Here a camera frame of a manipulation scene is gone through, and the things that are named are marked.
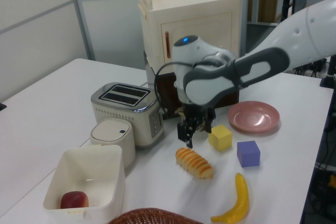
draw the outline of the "pink plate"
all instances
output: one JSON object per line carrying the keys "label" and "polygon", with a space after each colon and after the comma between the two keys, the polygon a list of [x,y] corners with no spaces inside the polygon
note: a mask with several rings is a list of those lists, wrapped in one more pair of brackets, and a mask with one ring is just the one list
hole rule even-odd
{"label": "pink plate", "polygon": [[279,112],[269,104],[257,101],[240,102],[228,111],[230,124],[248,132],[263,132],[275,127],[280,120]]}

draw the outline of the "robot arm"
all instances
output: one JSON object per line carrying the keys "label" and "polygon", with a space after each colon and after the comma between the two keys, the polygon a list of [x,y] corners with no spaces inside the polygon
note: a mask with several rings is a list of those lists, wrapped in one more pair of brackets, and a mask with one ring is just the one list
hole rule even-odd
{"label": "robot arm", "polygon": [[[211,132],[212,107],[223,96],[307,63],[336,54],[336,0],[305,8],[280,23],[252,52],[236,59],[197,36],[178,40],[172,58],[185,120],[178,137],[192,147],[202,124]],[[189,63],[181,66],[178,62]]]}

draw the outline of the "red apple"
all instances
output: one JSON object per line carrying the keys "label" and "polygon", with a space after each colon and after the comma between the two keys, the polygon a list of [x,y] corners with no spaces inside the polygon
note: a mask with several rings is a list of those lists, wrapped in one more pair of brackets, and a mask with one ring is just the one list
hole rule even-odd
{"label": "red apple", "polygon": [[82,191],[70,191],[63,195],[61,200],[61,209],[88,207],[89,199],[86,193]]}

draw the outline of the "toaster slot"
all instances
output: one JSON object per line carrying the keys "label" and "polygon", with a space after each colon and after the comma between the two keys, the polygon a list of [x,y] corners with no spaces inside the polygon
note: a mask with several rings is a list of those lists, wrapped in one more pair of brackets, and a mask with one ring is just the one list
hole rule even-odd
{"label": "toaster slot", "polygon": [[143,97],[144,95],[148,93],[146,91],[142,91],[138,89],[130,89],[130,88],[122,87],[122,86],[114,86],[112,90],[115,92],[123,93],[123,94],[130,94],[135,97]]}
{"label": "toaster slot", "polygon": [[99,99],[134,107],[149,93],[150,90],[123,84],[115,84],[101,95]]}
{"label": "toaster slot", "polygon": [[126,104],[134,105],[138,102],[138,99],[131,98],[131,97],[124,97],[123,95],[118,95],[115,93],[107,93],[103,96],[104,100],[108,99],[111,101],[118,101]]}

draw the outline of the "yellow banana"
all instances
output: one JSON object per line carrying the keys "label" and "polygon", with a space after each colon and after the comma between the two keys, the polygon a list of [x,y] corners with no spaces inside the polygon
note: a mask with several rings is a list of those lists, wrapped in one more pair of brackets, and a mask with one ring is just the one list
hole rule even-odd
{"label": "yellow banana", "polygon": [[233,208],[222,215],[212,216],[211,221],[233,224],[239,222],[247,215],[249,207],[248,188],[245,178],[240,173],[236,174],[236,190],[237,201]]}

